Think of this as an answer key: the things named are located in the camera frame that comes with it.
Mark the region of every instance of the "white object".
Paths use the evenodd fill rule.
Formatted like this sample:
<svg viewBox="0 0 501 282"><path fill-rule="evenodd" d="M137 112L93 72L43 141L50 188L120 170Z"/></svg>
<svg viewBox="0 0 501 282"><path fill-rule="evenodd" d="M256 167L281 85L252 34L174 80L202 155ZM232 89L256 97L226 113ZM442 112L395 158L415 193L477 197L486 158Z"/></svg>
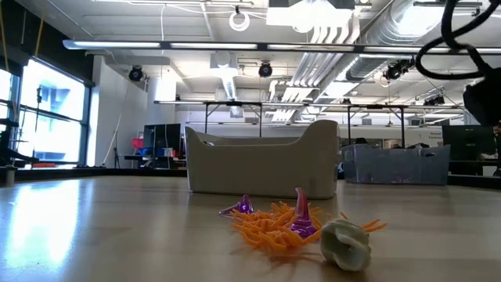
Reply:
<svg viewBox="0 0 501 282"><path fill-rule="evenodd" d="M335 219L322 227L320 251L342 270L362 271L370 264L369 234L348 220Z"/></svg>
<svg viewBox="0 0 501 282"><path fill-rule="evenodd" d="M353 11L336 9L327 0L311 4L301 1L291 7L269 7L266 24L293 27L298 32L307 32L313 27L342 27L350 20Z"/></svg>
<svg viewBox="0 0 501 282"><path fill-rule="evenodd" d="M233 13L229 17L229 26L234 30L234 31L245 31L249 25L251 24L251 19L249 18L249 14L242 12L240 13L243 15L243 22L242 23L235 23L235 16L237 13Z"/></svg>
<svg viewBox="0 0 501 282"><path fill-rule="evenodd" d="M186 127L189 188L200 193L250 194L308 199L336 192L337 123L317 121L298 139L228 139Z"/></svg>

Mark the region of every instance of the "table surface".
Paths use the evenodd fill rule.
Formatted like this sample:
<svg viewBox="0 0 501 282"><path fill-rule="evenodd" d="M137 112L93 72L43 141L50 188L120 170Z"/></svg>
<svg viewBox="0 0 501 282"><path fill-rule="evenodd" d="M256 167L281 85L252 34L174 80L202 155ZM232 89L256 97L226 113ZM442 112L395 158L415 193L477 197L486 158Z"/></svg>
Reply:
<svg viewBox="0 0 501 282"><path fill-rule="evenodd" d="M218 211L234 196L194 194L167 177L71 179L0 189L0 281L495 281L501 269L501 193L454 186L338 182L313 201L371 234L371 266L346 273L311 244L269 256L242 243ZM252 197L269 210L276 199Z"/></svg>

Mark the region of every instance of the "stand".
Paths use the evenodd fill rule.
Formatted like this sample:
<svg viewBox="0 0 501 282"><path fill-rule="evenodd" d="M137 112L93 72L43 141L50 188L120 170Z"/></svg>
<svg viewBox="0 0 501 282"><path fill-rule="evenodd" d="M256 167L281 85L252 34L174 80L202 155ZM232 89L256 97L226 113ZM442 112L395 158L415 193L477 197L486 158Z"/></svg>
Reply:
<svg viewBox="0 0 501 282"><path fill-rule="evenodd" d="M118 165L118 168L121 168L120 167L120 158L118 157L118 149L117 149L117 134L118 132L115 132L115 147L113 148L113 151L115 153L115 168L117 168L117 165Z"/></svg>
<svg viewBox="0 0 501 282"><path fill-rule="evenodd" d="M36 138L37 136L37 129L38 129L38 115L40 113L40 103L41 103L41 87L37 88L37 113L36 113L36 118L34 121L34 136ZM33 142L33 152L31 153L31 157L34 158L34 142Z"/></svg>

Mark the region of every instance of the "camera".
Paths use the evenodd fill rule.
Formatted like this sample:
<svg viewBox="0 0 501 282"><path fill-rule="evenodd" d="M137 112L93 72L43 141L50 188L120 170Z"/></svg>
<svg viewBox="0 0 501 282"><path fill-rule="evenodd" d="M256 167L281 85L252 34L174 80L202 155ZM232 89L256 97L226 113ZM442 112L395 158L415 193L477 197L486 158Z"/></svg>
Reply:
<svg viewBox="0 0 501 282"><path fill-rule="evenodd" d="M269 64L269 62L263 62L261 63L261 66L259 67L259 76L262 78L269 78L272 76L272 66Z"/></svg>
<svg viewBox="0 0 501 282"><path fill-rule="evenodd" d="M132 81L139 82L143 78L142 66L132 66L132 70L128 73L128 78Z"/></svg>
<svg viewBox="0 0 501 282"><path fill-rule="evenodd" d="M388 69L384 72L383 77L388 81L397 80L402 75L409 72L409 69L414 67L414 59L410 60L398 60L397 63L391 63L388 65Z"/></svg>

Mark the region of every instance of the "purple spike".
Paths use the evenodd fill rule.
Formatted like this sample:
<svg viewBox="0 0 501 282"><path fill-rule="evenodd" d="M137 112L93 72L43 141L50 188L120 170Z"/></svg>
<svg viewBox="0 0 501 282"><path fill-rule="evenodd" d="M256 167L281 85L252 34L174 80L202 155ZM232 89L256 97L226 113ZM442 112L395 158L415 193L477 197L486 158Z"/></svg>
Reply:
<svg viewBox="0 0 501 282"><path fill-rule="evenodd" d="M297 232L301 238L305 239L315 233L316 228L312 226L312 221L310 220L310 216L308 214L306 192L302 188L296 188L296 192L296 215L299 215L299 217L290 227L290 230Z"/></svg>
<svg viewBox="0 0 501 282"><path fill-rule="evenodd" d="M230 216L229 213L236 209L237 211L245 214L251 214L254 212L252 208L251 199L249 199L249 195L243 195L242 200L238 201L236 204L229 208L225 208L224 210L219 212L219 215L222 216Z"/></svg>

